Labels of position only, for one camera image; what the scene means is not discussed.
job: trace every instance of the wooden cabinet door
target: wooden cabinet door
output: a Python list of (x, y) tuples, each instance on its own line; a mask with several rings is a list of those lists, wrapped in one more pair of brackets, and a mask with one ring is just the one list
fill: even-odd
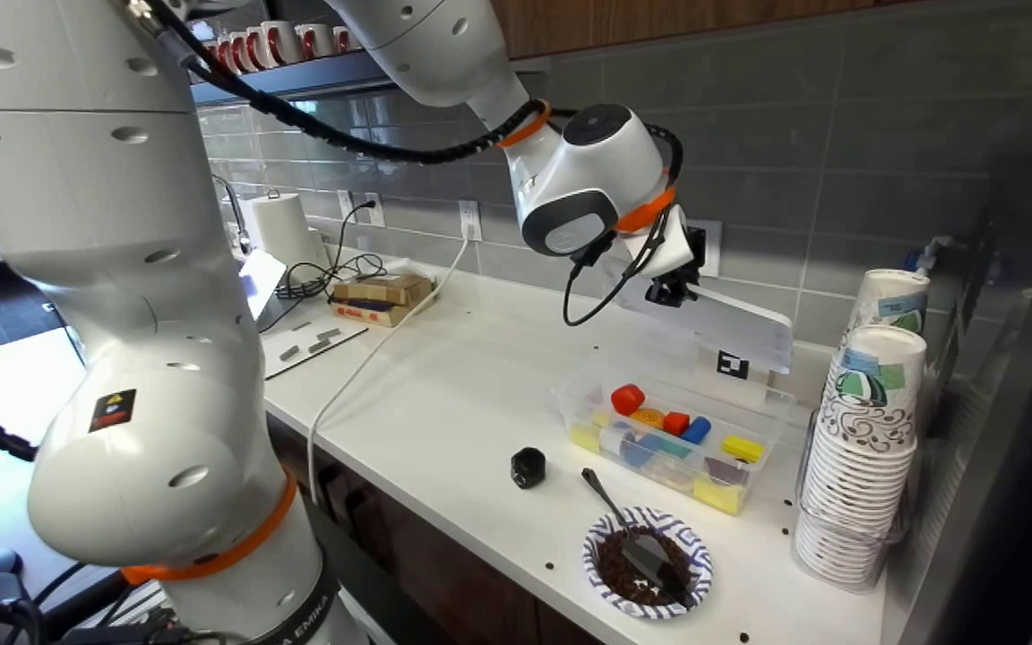
[(709, 30), (863, 10), (901, 0), (491, 0), (509, 56), (666, 38)]

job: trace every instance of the label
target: label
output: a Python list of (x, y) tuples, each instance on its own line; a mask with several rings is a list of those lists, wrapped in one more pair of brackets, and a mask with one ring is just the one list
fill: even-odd
[(90, 432), (131, 424), (134, 401), (135, 401), (135, 392), (115, 392), (115, 395), (96, 399)]

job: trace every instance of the stack of paper cups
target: stack of paper cups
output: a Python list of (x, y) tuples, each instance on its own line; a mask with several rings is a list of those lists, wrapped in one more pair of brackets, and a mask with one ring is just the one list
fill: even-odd
[(318, 263), (327, 253), (324, 241), (309, 232), (304, 209), (298, 195), (270, 195), (245, 201), (245, 227), (266, 253), (285, 263), (293, 279), (318, 279)]
[(869, 326), (846, 336), (807, 457), (800, 505), (807, 531), (796, 531), (807, 569), (850, 586), (876, 582), (917, 451), (921, 370), (926, 342), (909, 330)]
[(932, 279), (926, 271), (872, 270), (850, 313), (850, 330), (905, 326), (921, 334), (927, 285)]

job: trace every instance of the white countertop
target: white countertop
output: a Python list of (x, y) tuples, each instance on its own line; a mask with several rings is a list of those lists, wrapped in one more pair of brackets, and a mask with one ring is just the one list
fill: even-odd
[[(270, 379), (270, 412), (304, 432), (379, 334)], [(783, 535), (791, 527), (784, 499), (796, 490), (800, 430), (783, 438), (743, 516), (706, 510), (569, 444), (554, 387), (611, 350), (623, 365), (698, 370), (698, 350), (630, 313), (611, 307), (567, 330), (554, 290), (457, 277), (450, 293), (342, 399), (318, 426), (318, 448), (604, 640), (703, 645), (740, 640), (743, 629), (758, 645), (878, 640), (883, 586), (843, 591), (812, 576)], [(548, 480), (536, 490), (509, 480), (509, 456), (527, 444), (548, 456)], [(706, 542), (717, 582), (691, 616), (642, 622), (589, 586), (582, 542), (607, 505), (586, 487), (586, 466), (599, 469), (620, 505), (666, 510)]]

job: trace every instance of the spoon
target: spoon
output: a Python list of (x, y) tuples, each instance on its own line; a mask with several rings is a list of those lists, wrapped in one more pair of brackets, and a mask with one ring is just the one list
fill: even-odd
[[(613, 496), (604, 487), (604, 480), (594, 477), (594, 469), (586, 469), (589, 487), (613, 510), (618, 522), (623, 531), (630, 531), (635, 522), (626, 522), (626, 516), (620, 514), (620, 505), (613, 503)], [(637, 531), (623, 542), (623, 558), (635, 566), (635, 574), (642, 574), (648, 584), (655, 584), (659, 591), (675, 594), (684, 609), (691, 609), (691, 591), (690, 584), (675, 574), (675, 564), (666, 558), (663, 546), (655, 535)]]

